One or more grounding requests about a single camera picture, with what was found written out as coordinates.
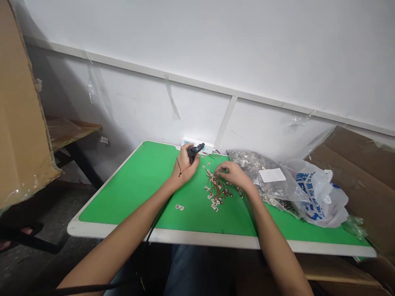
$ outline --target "table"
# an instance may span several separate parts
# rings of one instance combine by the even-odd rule
[[[75,144],[75,141],[101,130],[103,126],[95,123],[86,123],[53,116],[46,116],[45,119],[51,138],[52,151],[54,152],[55,157],[59,160],[57,166],[62,168],[74,160],[93,187],[96,190],[99,190],[103,185],[103,181],[92,168],[85,155]],[[65,148],[70,156],[60,151],[61,148]]]
[[[67,227],[72,236],[104,238],[170,175],[179,146],[145,141],[75,215]],[[228,197],[219,211],[211,208],[204,186],[208,177],[202,165],[213,171],[229,160],[226,155],[200,159],[193,178],[179,189],[163,212],[150,241],[259,249],[253,215],[247,198]],[[180,211],[176,204],[184,206]],[[366,240],[358,240],[342,227],[324,229],[295,219],[266,205],[294,252],[375,257]]]

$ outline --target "white table edge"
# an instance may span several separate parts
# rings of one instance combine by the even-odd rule
[[[142,142],[132,152],[132,154],[129,155],[129,157],[114,172],[114,174],[112,174],[112,176],[103,184],[103,186],[91,197],[91,199],[72,218],[72,220],[69,222],[67,226],[67,232],[69,235],[75,237],[105,238],[116,228],[117,225],[115,224],[83,222],[79,220],[79,216],[143,143],[144,142]],[[175,146],[175,145],[172,146],[174,146],[177,150],[180,149],[180,146]],[[215,233],[182,231],[182,230],[171,230],[171,229],[155,228],[152,231],[150,241],[153,243],[207,245],[214,247],[233,247],[233,248],[254,249],[254,250],[260,249],[258,238],[254,236],[215,234]],[[377,257],[374,248],[367,246],[318,243],[318,242],[308,242],[308,241],[300,241],[300,240],[287,240],[287,242],[291,247],[292,251],[295,253],[358,256],[358,257],[368,257],[368,258]]]

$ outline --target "bag of metal parts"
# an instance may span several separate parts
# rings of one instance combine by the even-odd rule
[[[283,165],[300,188],[309,196],[309,202],[294,203],[299,215],[308,223],[320,227],[339,227],[348,217],[345,205],[349,201],[340,187],[331,183],[331,170],[322,170],[304,160],[287,160]]]
[[[252,180],[265,203],[281,211],[301,218],[295,205],[309,203],[309,196],[296,183],[290,172],[278,162],[259,153],[243,150],[227,150],[229,159],[237,163]]]

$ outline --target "white plastic bag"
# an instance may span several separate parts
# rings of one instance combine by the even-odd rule
[[[308,223],[320,227],[339,227],[347,220],[344,206],[346,194],[331,183],[333,173],[322,170],[304,160],[287,160],[283,165],[289,170],[296,183],[309,196],[310,202],[294,202],[299,215]]]

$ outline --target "white wall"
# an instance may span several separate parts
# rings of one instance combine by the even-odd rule
[[[393,0],[13,3],[28,36],[395,126]]]
[[[225,95],[172,83],[181,116],[174,120],[163,79],[99,65],[108,97],[92,104],[86,60],[30,46],[28,54],[35,77],[43,81],[40,96],[46,114],[103,125],[101,134],[110,145],[99,142],[99,133],[78,142],[103,180],[144,140],[179,144],[183,136],[189,136],[214,143],[230,102]],[[238,99],[218,149],[225,153],[229,148],[247,148],[284,160],[336,124],[313,117],[290,134],[290,120],[299,116],[305,115]],[[353,130],[395,147],[393,137]],[[81,172],[76,177],[72,171],[76,167],[67,170],[65,180],[85,181]]]

